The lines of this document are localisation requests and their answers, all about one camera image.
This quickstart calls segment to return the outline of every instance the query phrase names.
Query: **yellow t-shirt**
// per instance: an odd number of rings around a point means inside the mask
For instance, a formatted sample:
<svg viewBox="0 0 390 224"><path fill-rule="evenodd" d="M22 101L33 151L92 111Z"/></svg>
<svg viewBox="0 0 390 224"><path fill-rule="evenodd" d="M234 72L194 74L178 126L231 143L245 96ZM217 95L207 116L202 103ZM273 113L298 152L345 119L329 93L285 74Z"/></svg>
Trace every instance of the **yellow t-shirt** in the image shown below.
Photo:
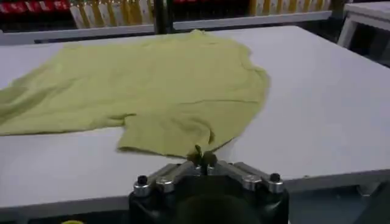
<svg viewBox="0 0 390 224"><path fill-rule="evenodd" d="M124 126L120 149L212 150L238 136L264 102L268 78L249 53L198 30L69 45L0 90L0 135Z"/></svg>

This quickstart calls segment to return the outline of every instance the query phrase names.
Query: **white shelf edge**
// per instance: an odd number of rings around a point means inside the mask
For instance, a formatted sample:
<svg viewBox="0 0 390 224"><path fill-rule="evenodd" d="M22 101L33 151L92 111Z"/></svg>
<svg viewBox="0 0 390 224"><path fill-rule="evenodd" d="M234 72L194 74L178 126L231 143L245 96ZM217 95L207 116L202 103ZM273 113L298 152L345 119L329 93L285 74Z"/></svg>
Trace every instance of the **white shelf edge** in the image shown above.
<svg viewBox="0 0 390 224"><path fill-rule="evenodd" d="M80 37L104 37L131 33L154 33L154 25L102 27L74 30L51 30L38 32L3 33L0 30L0 45L34 44L37 40L50 40Z"/></svg>
<svg viewBox="0 0 390 224"><path fill-rule="evenodd" d="M248 26L272 23L295 23L303 21L325 20L330 17L332 11L293 13L268 16L248 16L227 19L208 19L197 21L174 22L173 26L177 30L204 29L230 26Z"/></svg>

